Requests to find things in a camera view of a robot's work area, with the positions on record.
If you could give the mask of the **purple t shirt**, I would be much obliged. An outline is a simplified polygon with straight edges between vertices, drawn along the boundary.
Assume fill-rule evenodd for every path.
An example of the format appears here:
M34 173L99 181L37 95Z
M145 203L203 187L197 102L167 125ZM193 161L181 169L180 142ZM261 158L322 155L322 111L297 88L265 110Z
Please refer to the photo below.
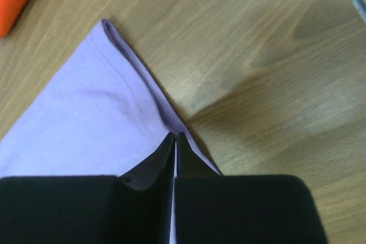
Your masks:
M168 243L177 243L177 135L216 173L116 27L101 20L1 140L1 179L121 176L174 134Z

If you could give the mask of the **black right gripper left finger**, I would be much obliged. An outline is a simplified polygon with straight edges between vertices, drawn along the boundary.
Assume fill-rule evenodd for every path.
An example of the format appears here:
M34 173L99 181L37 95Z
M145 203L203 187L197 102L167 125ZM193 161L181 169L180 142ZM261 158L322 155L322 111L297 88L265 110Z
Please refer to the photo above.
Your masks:
M168 243L175 140L121 176L1 179L2 243Z

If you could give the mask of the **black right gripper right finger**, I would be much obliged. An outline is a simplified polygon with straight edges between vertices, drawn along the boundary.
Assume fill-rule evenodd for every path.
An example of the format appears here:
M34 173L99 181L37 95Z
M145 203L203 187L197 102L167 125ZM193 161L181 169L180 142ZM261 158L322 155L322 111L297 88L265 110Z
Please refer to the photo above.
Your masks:
M327 243L306 184L293 175L223 176L177 135L177 243Z

